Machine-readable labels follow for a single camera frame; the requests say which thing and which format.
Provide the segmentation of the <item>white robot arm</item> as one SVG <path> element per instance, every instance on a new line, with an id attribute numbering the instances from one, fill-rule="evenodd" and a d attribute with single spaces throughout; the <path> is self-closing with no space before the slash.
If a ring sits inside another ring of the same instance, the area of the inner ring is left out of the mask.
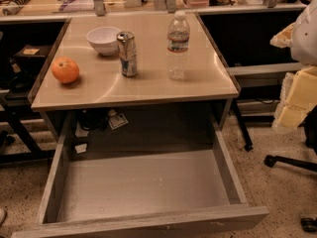
<path id="1" fill-rule="evenodd" d="M 291 57 L 303 65 L 297 73 L 286 74 L 274 113 L 273 130 L 288 133 L 317 105 L 317 0 L 312 0 L 294 23 L 273 36 L 270 44 L 290 48 Z"/>

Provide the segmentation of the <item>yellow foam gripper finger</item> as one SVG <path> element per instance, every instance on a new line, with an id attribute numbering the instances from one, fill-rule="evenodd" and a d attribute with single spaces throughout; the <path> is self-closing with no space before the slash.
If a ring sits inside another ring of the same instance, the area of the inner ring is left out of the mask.
<path id="1" fill-rule="evenodd" d="M 274 112 L 273 130 L 295 130 L 317 105 L 317 67 L 288 72 Z"/>
<path id="2" fill-rule="evenodd" d="M 278 32 L 274 35 L 269 43 L 277 48 L 290 48 L 291 47 L 291 40 L 292 40 L 292 32 L 293 32 L 294 24 L 291 23 L 282 31 Z"/>

